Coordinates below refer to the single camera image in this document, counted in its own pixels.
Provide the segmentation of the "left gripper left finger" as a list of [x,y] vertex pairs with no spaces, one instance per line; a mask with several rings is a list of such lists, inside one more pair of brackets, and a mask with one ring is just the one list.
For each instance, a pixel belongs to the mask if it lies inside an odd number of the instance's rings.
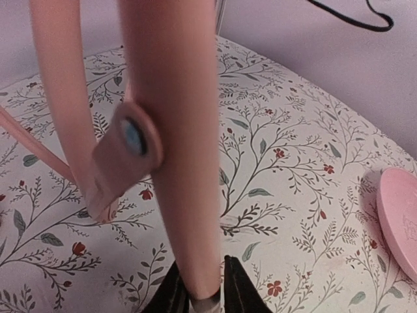
[[190,298],[174,261],[141,313],[189,313]]

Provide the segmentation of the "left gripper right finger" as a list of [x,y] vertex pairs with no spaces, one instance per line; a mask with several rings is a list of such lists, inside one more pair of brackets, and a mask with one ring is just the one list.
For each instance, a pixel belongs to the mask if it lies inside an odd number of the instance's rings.
[[238,258],[224,257],[223,296],[226,313],[271,313]]

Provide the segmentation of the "pink music stand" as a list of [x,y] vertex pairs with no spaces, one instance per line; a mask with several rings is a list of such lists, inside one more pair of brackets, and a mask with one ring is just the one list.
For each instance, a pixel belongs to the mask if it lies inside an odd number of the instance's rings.
[[64,159],[6,111],[1,126],[75,183],[98,222],[150,175],[175,262],[196,312],[221,296],[218,81],[213,1],[119,1],[124,100],[97,140],[89,111],[79,1],[31,1],[42,83]]

